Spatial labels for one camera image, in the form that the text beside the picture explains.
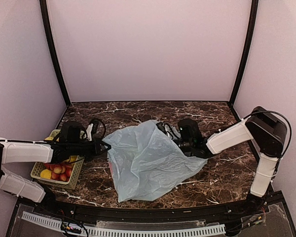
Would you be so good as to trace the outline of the yellow bumpy fruit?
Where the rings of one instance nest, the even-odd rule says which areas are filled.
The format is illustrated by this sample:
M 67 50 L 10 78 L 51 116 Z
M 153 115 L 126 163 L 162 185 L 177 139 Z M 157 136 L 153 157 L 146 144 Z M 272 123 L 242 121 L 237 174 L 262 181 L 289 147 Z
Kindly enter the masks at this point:
M 44 141 L 55 141 L 55 138 L 52 136 L 46 137 Z

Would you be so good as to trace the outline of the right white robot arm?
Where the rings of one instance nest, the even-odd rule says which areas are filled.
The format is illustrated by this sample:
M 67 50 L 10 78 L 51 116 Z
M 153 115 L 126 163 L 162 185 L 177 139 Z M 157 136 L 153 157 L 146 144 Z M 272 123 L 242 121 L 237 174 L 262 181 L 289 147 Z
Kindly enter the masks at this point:
M 226 129 L 203 137 L 196 121 L 185 118 L 178 122 L 180 137 L 176 145 L 184 152 L 198 158 L 212 158 L 222 151 L 247 141 L 259 147 L 259 162 L 250 197 L 242 202 L 242 210 L 253 214 L 261 206 L 260 198 L 277 175 L 279 163 L 292 139 L 292 126 L 288 119 L 275 111 L 258 106 L 238 122 Z

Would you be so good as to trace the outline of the light blue plastic bag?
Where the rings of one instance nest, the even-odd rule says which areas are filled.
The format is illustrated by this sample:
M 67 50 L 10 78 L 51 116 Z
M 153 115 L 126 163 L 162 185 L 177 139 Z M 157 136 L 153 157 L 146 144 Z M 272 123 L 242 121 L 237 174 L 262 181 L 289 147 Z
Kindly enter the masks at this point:
M 188 157 L 155 120 L 107 135 L 108 161 L 118 202 L 154 201 L 197 174 L 207 159 Z

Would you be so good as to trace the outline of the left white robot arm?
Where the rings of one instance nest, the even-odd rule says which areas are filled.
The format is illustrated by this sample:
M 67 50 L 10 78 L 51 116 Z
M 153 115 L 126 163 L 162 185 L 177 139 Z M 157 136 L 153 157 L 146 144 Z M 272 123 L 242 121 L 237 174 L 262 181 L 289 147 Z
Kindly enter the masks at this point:
M 60 131 L 51 139 L 43 141 L 19 141 L 0 138 L 0 190 L 15 194 L 40 203 L 41 208 L 49 215 L 56 215 L 60 205 L 40 184 L 23 178 L 4 168 L 7 163 L 41 162 L 60 164 L 70 156 L 93 158 L 111 149 L 97 137 L 100 119 L 93 119 L 87 127 L 77 121 L 65 122 Z

